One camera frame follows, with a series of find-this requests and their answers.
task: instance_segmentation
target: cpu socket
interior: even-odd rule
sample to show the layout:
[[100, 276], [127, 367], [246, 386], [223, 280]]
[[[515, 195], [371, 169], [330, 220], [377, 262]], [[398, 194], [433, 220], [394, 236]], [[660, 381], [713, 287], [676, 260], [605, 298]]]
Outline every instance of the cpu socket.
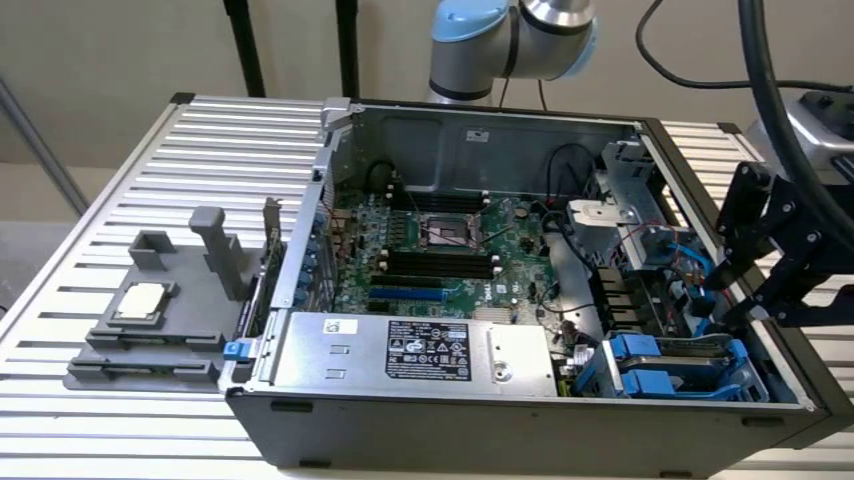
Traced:
[[421, 225], [422, 246], [462, 247], [473, 250], [479, 248], [481, 222], [471, 215], [465, 217], [426, 215]]

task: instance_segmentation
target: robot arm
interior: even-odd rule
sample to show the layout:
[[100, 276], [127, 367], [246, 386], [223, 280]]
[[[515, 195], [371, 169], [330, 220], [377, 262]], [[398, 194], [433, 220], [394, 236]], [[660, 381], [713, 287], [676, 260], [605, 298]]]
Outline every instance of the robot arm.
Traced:
[[433, 28], [430, 98], [490, 104], [495, 78], [555, 80], [585, 67], [597, 41], [591, 0], [443, 0]]

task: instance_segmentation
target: white wall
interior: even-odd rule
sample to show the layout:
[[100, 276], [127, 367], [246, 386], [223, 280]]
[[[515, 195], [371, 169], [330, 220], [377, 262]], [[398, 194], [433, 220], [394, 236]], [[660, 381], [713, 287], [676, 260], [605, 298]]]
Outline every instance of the white wall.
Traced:
[[[70, 167], [68, 173], [92, 202], [116, 170]], [[74, 223], [78, 218], [39, 165], [0, 163], [0, 222]]]
[[[362, 0], [365, 97], [421, 100], [438, 0]], [[553, 109], [736, 121], [756, 117], [749, 92], [697, 92], [669, 84], [634, 47], [650, 0], [597, 0], [602, 38], [589, 69], [546, 86]], [[781, 76], [854, 82], [850, 0], [770, 0]], [[251, 0], [271, 96], [339, 94], [334, 0]], [[736, 2], [670, 0], [649, 46], [680, 74], [745, 78]], [[0, 74], [58, 157], [118, 167], [175, 91], [243, 95], [221, 0], [0, 0]], [[533, 82], [514, 81], [507, 105], [538, 108]], [[0, 121], [0, 162], [32, 161]]]

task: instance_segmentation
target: gray 3d-printed holder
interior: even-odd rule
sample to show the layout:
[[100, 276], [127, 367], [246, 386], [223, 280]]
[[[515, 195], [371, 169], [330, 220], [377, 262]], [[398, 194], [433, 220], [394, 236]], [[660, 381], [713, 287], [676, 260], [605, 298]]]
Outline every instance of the gray 3d-printed holder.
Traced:
[[[68, 364], [70, 389], [217, 392], [223, 346], [245, 310], [262, 249], [243, 249], [223, 231], [221, 208], [199, 207], [190, 228], [205, 247], [174, 245], [160, 231], [142, 231], [128, 248], [134, 266]], [[119, 314], [128, 290], [160, 284], [163, 297], [143, 318]]]

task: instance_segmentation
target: black pole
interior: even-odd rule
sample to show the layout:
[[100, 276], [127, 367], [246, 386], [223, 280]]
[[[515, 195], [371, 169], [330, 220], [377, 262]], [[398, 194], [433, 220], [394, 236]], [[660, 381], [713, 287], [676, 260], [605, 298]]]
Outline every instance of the black pole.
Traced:
[[359, 38], [357, 15], [359, 0], [335, 0], [338, 18], [338, 58], [342, 70], [342, 95], [359, 98]]
[[255, 49], [255, 33], [253, 32], [249, 0], [223, 0], [223, 3], [226, 4], [226, 14], [231, 20], [231, 31], [235, 34], [246, 92], [250, 97], [263, 98], [267, 93], [265, 92], [262, 64], [258, 60], [258, 50]]

